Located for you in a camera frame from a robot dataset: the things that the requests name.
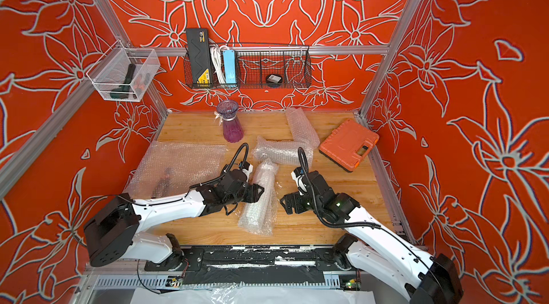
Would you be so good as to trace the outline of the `bubble clear vase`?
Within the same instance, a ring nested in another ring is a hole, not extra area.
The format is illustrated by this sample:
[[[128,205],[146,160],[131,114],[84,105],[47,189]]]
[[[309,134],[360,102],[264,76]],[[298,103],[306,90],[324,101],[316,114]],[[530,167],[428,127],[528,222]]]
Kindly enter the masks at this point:
[[[238,226],[248,233],[255,235],[273,234],[277,215],[275,207],[277,195],[274,183],[278,170],[279,165],[267,158],[259,164],[254,174],[253,184],[261,186],[264,192],[257,202],[248,203],[240,215]]]

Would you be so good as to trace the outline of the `purple blue glass vase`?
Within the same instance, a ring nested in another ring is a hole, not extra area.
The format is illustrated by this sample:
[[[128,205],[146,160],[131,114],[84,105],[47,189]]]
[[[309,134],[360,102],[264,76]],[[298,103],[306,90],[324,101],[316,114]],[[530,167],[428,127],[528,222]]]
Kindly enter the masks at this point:
[[[236,143],[244,138],[244,131],[237,116],[239,105],[234,100],[220,102],[215,111],[215,117],[220,121],[223,136],[227,142]]]

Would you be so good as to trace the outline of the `bubble wrap sheet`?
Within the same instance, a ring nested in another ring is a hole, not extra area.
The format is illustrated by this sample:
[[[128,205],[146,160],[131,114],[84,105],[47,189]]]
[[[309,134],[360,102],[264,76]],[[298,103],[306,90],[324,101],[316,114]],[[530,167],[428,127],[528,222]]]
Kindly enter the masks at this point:
[[[152,191],[167,168],[172,169],[169,196],[186,193],[190,185],[216,178],[223,167],[227,147],[183,142],[154,141],[124,192],[133,199],[151,199]]]

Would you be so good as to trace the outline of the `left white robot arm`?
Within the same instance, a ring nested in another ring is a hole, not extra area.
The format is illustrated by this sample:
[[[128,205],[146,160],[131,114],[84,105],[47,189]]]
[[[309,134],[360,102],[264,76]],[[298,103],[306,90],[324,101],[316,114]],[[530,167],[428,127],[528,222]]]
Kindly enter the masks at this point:
[[[229,215],[229,205],[256,203],[264,192],[263,186],[250,183],[248,171],[235,169],[182,195],[148,200],[117,195],[84,226],[89,263],[99,268],[135,259],[151,263],[155,271],[175,271],[186,261],[178,239],[171,233],[151,234],[151,228],[221,210]]]

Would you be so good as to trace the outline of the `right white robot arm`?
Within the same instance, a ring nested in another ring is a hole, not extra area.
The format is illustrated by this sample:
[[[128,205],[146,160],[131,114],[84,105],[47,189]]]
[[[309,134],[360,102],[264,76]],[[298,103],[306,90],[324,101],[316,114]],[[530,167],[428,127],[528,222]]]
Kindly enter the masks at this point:
[[[346,234],[333,247],[340,268],[365,271],[409,303],[459,303],[464,295],[457,268],[446,255],[433,256],[379,223],[346,193],[336,193],[319,172],[291,173],[297,191],[280,204],[289,215],[312,211],[328,228]]]

